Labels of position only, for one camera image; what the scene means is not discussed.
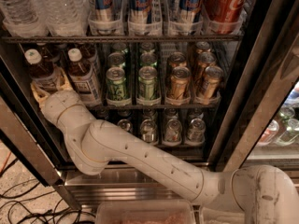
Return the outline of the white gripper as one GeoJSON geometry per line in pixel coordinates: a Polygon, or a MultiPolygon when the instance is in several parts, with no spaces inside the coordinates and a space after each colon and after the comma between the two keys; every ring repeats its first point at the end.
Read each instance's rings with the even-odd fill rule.
{"type": "Polygon", "coordinates": [[[35,82],[30,84],[32,93],[38,102],[45,119],[52,124],[56,124],[59,117],[70,107],[83,105],[80,97],[72,91],[72,85],[62,67],[56,67],[57,92],[49,94],[37,86],[35,82]]]}

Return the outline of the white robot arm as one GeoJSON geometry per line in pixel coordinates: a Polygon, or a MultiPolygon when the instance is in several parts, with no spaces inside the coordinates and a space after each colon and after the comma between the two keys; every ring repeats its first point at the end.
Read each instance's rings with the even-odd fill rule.
{"type": "Polygon", "coordinates": [[[209,172],[183,161],[102,119],[96,119],[72,89],[63,69],[55,92],[31,90],[45,119],[64,135],[76,167],[100,174],[112,160],[123,161],[193,204],[242,212],[244,224],[298,224],[299,196],[289,176],[270,165],[209,172]]]}

